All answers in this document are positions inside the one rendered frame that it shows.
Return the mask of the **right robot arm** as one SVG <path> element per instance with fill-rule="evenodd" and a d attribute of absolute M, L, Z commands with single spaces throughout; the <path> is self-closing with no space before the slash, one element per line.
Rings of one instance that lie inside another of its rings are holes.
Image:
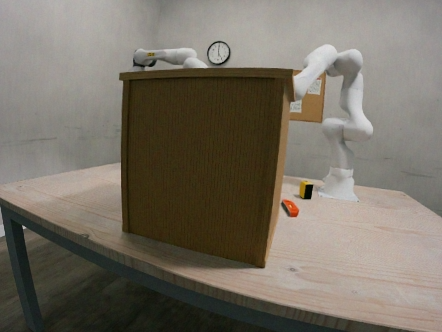
<path fill-rule="evenodd" d="M 134 52 L 133 68 L 127 72 L 145 71 L 145 66 L 153 67 L 157 60 L 161 60 L 172 65 L 183 65 L 183 68 L 208 68 L 208 66 L 206 66 L 202 61 L 197 59 L 196 52 L 193 49 L 138 49 Z"/>

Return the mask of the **orange torpedo level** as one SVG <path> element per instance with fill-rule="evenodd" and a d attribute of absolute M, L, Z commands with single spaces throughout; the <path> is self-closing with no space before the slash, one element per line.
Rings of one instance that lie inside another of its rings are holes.
<path fill-rule="evenodd" d="M 282 199 L 281 204 L 283 205 L 283 207 L 285 208 L 286 212 L 288 213 L 288 215 L 290 217 L 297 217 L 298 216 L 299 209 L 296 207 L 296 205 L 292 201 Z M 296 210 L 296 211 L 292 211 L 292 210 Z"/>

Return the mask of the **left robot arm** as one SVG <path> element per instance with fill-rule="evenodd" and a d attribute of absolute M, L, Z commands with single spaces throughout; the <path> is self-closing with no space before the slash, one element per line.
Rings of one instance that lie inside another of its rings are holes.
<path fill-rule="evenodd" d="M 352 178 L 354 152 L 346 146 L 345 141 L 368 141 L 373 134 L 373 127 L 362 111 L 362 66 L 363 57 L 358 50 L 337 54 L 332 45 L 323 45 L 304 59 L 304 70 L 300 75 L 294 76 L 295 102 L 305 96 L 308 87 L 324 72 L 330 77 L 343 75 L 345 79 L 339 105 L 349 113 L 349 117 L 327 118 L 322 124 L 323 135 L 330 141 L 332 158 L 329 174 L 323 180 L 325 185 L 319 192 L 334 197 L 355 197 Z"/>

